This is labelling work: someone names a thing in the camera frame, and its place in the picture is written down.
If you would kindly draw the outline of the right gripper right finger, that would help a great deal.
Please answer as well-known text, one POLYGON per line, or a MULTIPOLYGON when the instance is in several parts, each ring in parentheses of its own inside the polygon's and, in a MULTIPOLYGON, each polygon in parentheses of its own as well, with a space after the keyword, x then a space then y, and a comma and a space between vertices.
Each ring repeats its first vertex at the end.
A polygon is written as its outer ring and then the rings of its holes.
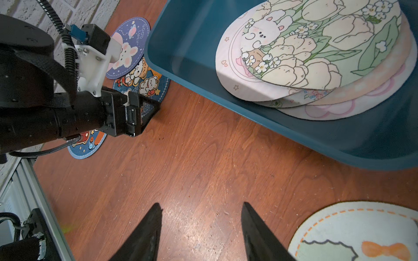
POLYGON ((241 224, 247 260, 295 260, 248 202, 242 206, 241 224))

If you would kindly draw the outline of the pink round bunny coaster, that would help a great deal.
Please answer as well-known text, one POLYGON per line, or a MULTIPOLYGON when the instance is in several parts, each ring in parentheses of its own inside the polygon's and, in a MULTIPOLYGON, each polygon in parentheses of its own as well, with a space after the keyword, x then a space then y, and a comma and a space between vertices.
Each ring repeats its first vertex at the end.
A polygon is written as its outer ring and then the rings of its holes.
POLYGON ((245 25, 254 14, 268 14, 270 9, 268 2, 263 2, 239 16, 225 30, 217 47, 215 66, 218 79, 225 90, 244 101, 273 101, 298 92, 297 89, 274 85, 254 77, 242 60, 240 40, 245 25))

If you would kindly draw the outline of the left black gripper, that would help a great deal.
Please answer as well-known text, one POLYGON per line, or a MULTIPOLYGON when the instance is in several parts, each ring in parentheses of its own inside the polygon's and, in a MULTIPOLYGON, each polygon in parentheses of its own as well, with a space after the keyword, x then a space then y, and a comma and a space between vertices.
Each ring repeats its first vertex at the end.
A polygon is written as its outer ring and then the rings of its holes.
POLYGON ((99 131, 112 137, 141 135, 161 109, 161 102, 150 97, 142 97, 133 91, 123 94, 107 87, 102 88, 100 101, 105 111, 105 121, 99 131))

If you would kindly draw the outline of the green tulip coaster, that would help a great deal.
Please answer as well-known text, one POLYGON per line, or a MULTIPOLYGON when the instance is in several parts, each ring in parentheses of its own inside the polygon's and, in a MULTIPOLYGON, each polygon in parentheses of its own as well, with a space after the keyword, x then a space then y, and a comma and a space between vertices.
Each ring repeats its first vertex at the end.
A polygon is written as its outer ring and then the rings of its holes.
POLYGON ((240 50, 261 81, 334 90, 381 68, 408 30, 398 1, 265 1, 240 50))

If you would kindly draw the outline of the white butterfly coaster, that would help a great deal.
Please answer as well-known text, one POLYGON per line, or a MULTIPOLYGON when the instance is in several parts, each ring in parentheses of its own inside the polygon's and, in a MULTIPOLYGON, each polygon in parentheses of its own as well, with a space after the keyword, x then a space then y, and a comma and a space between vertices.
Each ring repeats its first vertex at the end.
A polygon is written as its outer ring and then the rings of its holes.
POLYGON ((286 97, 273 101, 256 102, 256 104, 276 109, 294 108, 320 100, 332 91, 333 90, 301 90, 296 92, 296 89, 291 89, 290 95, 286 97))

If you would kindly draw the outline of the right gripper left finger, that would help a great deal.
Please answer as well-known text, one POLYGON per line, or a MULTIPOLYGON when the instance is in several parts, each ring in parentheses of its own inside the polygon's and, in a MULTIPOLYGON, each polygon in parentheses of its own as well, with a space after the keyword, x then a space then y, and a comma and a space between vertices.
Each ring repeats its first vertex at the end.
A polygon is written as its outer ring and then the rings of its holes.
POLYGON ((156 261, 162 228, 162 208, 154 203, 110 261, 156 261))

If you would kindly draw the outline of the pink unicorn coaster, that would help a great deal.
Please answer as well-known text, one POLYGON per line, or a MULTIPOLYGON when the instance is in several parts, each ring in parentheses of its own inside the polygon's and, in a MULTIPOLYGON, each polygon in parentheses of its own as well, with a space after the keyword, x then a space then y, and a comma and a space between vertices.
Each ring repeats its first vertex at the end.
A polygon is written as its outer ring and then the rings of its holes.
POLYGON ((332 121, 364 113, 394 95, 407 81, 415 69, 418 46, 413 41, 410 55, 401 68, 377 89, 356 99, 332 105, 303 105, 278 111, 298 119, 310 121, 332 121))

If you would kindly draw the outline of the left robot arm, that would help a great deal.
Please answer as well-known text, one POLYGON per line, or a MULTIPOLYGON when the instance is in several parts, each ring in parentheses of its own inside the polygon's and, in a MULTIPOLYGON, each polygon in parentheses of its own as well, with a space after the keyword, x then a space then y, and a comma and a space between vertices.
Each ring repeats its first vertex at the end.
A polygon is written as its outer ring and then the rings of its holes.
POLYGON ((138 91, 103 85, 108 66, 125 48, 94 24, 58 23, 69 60, 53 57, 53 39, 43 30, 1 16, 1 163, 8 156, 36 158, 50 151, 26 148, 57 139, 95 152, 106 136, 143 133, 161 104, 138 91))

